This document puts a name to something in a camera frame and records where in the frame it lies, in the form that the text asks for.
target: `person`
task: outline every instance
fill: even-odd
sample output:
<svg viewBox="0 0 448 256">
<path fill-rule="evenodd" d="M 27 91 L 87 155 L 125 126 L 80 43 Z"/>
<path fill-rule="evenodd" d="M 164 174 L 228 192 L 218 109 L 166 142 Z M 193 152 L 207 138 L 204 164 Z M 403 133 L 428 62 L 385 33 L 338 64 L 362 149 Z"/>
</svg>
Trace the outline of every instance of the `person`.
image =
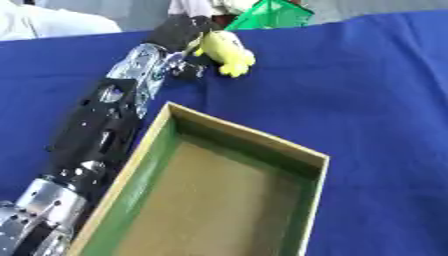
<svg viewBox="0 0 448 256">
<path fill-rule="evenodd" d="M 214 17 L 235 17 L 250 9 L 258 0 L 172 0 L 168 9 L 168 14 L 176 15 L 186 13 L 190 17 L 206 16 Z"/>
<path fill-rule="evenodd" d="M 121 32 L 105 17 L 0 0 L 0 40 Z"/>
</svg>

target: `open box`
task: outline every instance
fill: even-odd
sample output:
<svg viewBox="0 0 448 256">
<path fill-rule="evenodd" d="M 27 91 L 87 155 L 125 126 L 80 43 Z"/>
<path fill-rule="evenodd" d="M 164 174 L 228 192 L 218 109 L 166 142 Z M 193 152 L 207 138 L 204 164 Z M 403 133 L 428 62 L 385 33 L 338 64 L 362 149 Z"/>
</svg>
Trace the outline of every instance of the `open box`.
<svg viewBox="0 0 448 256">
<path fill-rule="evenodd" d="M 328 161 L 168 103 L 69 255 L 304 255 Z"/>
</svg>

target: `robotic arm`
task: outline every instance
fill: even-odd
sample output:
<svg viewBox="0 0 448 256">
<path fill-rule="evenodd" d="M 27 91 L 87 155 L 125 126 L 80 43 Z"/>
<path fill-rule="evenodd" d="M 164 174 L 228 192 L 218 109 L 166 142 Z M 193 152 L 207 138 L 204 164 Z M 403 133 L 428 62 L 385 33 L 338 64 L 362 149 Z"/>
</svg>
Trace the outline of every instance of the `robotic arm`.
<svg viewBox="0 0 448 256">
<path fill-rule="evenodd" d="M 0 256 L 65 255 L 83 216 L 128 159 L 147 105 L 164 78 L 187 69 L 201 76 L 203 68 L 184 58 L 212 31 L 205 17 L 170 18 L 78 103 L 48 147 L 48 166 L 15 204 L 0 203 Z"/>
</svg>

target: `blue tablecloth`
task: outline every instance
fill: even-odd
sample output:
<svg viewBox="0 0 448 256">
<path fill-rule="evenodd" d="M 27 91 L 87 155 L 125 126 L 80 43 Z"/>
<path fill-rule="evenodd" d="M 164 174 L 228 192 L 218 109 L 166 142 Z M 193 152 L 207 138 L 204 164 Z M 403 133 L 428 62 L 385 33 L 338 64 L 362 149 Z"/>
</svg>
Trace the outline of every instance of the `blue tablecloth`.
<svg viewBox="0 0 448 256">
<path fill-rule="evenodd" d="M 231 80 L 169 79 L 166 100 L 328 153 L 310 256 L 448 255 L 447 11 L 247 31 Z M 75 102 L 143 33 L 0 44 L 0 198 L 42 169 Z"/>
</svg>

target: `green plastic object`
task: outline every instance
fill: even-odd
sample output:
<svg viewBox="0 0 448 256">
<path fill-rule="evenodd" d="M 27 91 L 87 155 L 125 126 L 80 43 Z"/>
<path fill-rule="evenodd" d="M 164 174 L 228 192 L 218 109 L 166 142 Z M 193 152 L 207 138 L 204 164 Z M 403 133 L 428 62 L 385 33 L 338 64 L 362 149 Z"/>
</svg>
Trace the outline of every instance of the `green plastic object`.
<svg viewBox="0 0 448 256">
<path fill-rule="evenodd" d="M 241 14 L 226 30 L 303 27 L 314 12 L 286 0 L 262 0 Z"/>
</svg>

